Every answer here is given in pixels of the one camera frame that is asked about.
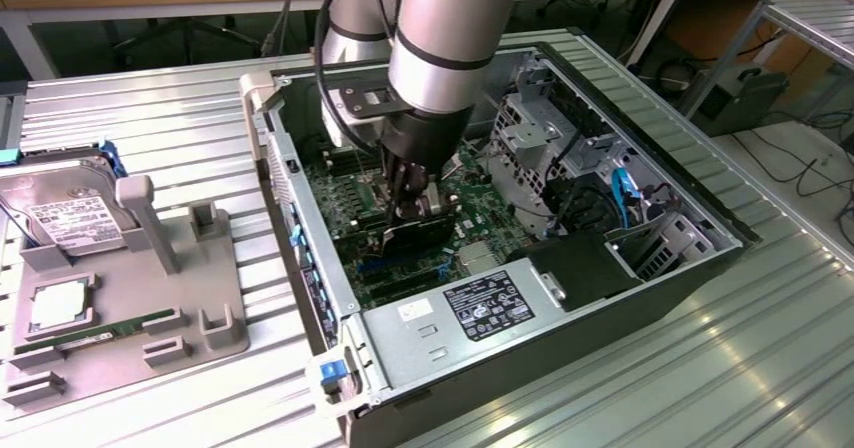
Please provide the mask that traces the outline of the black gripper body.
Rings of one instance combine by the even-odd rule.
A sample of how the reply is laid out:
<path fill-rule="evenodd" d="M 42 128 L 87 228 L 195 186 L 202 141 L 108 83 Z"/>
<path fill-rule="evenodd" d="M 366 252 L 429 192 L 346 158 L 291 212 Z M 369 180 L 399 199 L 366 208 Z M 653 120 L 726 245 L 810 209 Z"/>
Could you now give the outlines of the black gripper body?
<path fill-rule="evenodd" d="M 450 114 L 411 109 L 386 116 L 381 135 L 385 167 L 414 163 L 438 171 L 457 152 L 474 107 Z"/>

